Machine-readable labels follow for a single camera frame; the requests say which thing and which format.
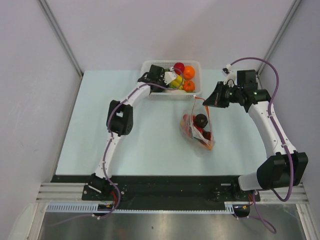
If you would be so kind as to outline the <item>dark mangosteen toy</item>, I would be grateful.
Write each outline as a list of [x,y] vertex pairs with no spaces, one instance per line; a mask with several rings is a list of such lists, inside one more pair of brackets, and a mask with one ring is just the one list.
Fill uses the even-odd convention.
[[200,113],[194,118],[194,125],[198,128],[204,129],[208,124],[208,118],[206,115]]

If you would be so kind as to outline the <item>clear zip top bag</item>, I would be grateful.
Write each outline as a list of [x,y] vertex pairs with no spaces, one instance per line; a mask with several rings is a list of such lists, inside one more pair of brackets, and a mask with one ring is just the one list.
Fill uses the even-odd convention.
[[199,155],[212,151],[215,145],[210,111],[203,105],[204,101],[204,98],[193,95],[179,123],[181,135]]

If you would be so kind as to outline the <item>red strawberry bunch toy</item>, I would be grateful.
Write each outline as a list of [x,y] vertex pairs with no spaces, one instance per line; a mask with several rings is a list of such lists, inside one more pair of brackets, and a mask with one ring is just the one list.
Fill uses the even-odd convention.
[[184,114],[182,116],[182,120],[180,121],[180,129],[182,130],[182,133],[189,138],[192,138],[192,132],[200,132],[203,130],[202,128],[195,126],[195,117],[196,116],[194,114],[192,116],[190,114]]

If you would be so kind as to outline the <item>brown steak slice toy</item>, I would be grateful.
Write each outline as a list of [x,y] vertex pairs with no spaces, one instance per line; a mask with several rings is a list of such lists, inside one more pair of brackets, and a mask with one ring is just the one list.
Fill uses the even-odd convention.
[[191,137],[199,143],[199,145],[208,151],[211,151],[215,145],[213,134],[210,131],[202,130],[192,132]]

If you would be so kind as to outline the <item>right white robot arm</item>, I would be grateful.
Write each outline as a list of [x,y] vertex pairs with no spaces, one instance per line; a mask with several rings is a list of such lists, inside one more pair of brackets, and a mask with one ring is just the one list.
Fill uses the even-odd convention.
[[217,83],[203,105],[227,108],[235,103],[244,107],[258,129],[267,157],[256,172],[238,177],[238,183],[230,188],[231,196],[242,201],[249,191],[299,185],[308,157],[306,153],[298,152],[284,133],[269,92],[258,88],[255,70],[233,72],[223,68],[222,71],[226,79]]

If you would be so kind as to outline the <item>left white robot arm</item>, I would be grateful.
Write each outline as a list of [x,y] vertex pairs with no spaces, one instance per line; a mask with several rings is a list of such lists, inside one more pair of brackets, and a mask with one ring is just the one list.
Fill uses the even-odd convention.
[[134,107],[151,93],[160,93],[168,89],[170,82],[165,77],[168,72],[163,67],[152,64],[149,71],[137,80],[134,89],[124,99],[110,102],[106,120],[108,133],[106,147],[101,161],[88,181],[89,189],[93,190],[98,199],[105,200],[110,196],[111,161],[118,144],[132,131]]

